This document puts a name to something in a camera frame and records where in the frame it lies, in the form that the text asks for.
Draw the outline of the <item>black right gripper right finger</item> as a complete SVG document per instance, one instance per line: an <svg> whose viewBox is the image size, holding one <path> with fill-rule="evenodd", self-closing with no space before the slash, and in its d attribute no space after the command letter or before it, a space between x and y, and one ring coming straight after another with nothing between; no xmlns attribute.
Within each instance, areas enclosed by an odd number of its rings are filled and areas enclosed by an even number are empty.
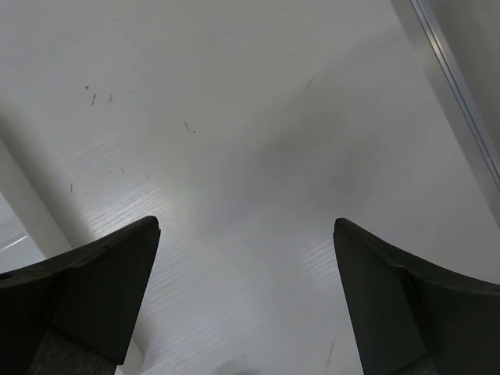
<svg viewBox="0 0 500 375"><path fill-rule="evenodd" d="M365 374L497 374L499 286L447 270L345 218L334 249Z"/></svg>

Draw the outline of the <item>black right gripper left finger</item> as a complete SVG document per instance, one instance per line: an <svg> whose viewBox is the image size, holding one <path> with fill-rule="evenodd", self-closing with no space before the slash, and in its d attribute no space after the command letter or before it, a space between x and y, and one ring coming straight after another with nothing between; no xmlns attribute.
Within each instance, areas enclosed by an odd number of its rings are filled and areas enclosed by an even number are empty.
<svg viewBox="0 0 500 375"><path fill-rule="evenodd" d="M3 374L113 374L124 364L159 246L146 216L1 275Z"/></svg>

